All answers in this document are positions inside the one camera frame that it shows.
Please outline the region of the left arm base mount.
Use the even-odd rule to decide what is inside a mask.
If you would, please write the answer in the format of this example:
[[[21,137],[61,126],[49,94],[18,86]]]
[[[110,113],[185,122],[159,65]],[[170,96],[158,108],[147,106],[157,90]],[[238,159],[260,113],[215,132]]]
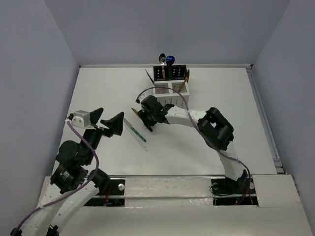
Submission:
[[[87,207],[123,207],[125,205],[125,179],[110,180],[107,190],[101,191],[85,203]]]

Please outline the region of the silver spoon pink handle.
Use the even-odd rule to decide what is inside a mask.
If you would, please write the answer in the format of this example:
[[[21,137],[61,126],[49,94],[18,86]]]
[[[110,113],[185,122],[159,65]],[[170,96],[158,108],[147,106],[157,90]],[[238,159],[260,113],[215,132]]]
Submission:
[[[161,67],[162,67],[162,76],[165,77],[165,62],[166,62],[166,55],[165,53],[161,53],[160,56],[159,56],[159,63],[161,64]]]

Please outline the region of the silver knife pink handle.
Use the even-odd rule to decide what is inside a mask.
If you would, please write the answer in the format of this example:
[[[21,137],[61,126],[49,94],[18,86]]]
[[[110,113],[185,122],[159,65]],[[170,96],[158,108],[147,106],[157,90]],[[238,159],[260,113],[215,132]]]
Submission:
[[[153,86],[154,86],[155,88],[157,88],[159,94],[161,94],[161,90],[156,86],[156,84],[155,84],[153,78],[150,76],[149,72],[148,72],[146,69],[145,69],[145,72],[146,72],[147,76],[149,77],[150,81],[152,82]]]

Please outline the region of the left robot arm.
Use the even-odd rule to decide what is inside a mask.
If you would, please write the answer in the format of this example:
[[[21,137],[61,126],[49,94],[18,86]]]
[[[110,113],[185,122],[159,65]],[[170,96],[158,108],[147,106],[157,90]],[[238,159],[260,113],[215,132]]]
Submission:
[[[124,193],[124,180],[112,180],[100,169],[96,149],[102,137],[120,136],[124,113],[101,120],[103,108],[76,111],[65,120],[80,142],[63,142],[55,160],[57,168],[37,208],[11,231],[12,236],[58,236],[69,219],[85,204],[120,206],[111,195]]]

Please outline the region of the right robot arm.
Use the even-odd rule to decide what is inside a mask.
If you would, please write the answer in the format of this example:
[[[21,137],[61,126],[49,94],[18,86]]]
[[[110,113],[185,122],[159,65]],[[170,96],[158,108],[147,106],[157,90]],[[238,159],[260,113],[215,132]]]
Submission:
[[[152,95],[142,95],[136,99],[136,103],[141,106],[138,116],[151,132],[158,123],[195,128],[222,162],[224,188],[232,194],[240,192],[246,195],[249,192],[250,173],[234,150],[234,128],[218,109],[211,107],[206,111],[195,111],[173,104],[162,105]]]

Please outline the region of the silver knife teal handle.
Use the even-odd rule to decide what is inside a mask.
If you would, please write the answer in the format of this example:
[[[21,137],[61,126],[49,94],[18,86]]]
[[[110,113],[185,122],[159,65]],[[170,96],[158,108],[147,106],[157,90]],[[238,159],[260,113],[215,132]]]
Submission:
[[[146,142],[147,140],[132,126],[132,124],[124,118],[124,123],[129,127],[143,142]]]

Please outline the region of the gold fork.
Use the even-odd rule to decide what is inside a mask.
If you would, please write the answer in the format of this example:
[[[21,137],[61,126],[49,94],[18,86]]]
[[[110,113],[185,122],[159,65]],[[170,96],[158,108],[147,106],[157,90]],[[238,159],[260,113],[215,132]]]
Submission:
[[[189,77],[190,77],[190,69],[187,69],[186,77],[185,77],[184,81],[182,82],[178,92],[181,92],[182,88],[184,87],[186,82],[189,80]]]

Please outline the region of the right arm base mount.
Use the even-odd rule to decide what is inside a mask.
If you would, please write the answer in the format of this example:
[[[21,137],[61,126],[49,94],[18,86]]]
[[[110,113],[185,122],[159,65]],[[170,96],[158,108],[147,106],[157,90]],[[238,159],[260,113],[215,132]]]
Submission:
[[[250,184],[248,184],[247,181],[246,186],[241,190],[228,189],[228,187],[225,186],[225,183],[226,180],[223,178],[215,178],[211,180],[209,191],[213,196],[213,205],[259,205],[253,178],[251,178]]]

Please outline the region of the purple spoon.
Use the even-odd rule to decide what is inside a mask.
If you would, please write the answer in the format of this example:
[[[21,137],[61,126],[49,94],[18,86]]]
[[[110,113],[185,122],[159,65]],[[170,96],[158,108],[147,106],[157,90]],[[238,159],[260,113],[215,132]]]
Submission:
[[[174,62],[175,62],[175,57],[174,56],[169,55],[166,59],[167,59],[167,65],[168,66],[172,66],[174,64]]]

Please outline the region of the blue spoon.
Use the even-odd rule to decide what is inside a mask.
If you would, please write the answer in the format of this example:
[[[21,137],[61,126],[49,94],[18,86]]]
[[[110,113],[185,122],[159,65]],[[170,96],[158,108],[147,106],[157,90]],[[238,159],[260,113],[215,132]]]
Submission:
[[[173,56],[168,55],[166,57],[165,63],[166,63],[167,66],[171,66],[173,64]]]

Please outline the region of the white chopstick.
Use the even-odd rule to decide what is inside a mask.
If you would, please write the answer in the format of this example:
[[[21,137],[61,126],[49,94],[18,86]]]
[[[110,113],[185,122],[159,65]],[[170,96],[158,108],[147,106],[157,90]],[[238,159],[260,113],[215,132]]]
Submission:
[[[132,132],[131,134],[132,134],[132,136],[134,137],[134,139],[141,145],[141,147],[142,147],[145,151],[148,151],[146,145],[144,144],[144,142],[143,142],[136,134],[134,134],[133,132]]]

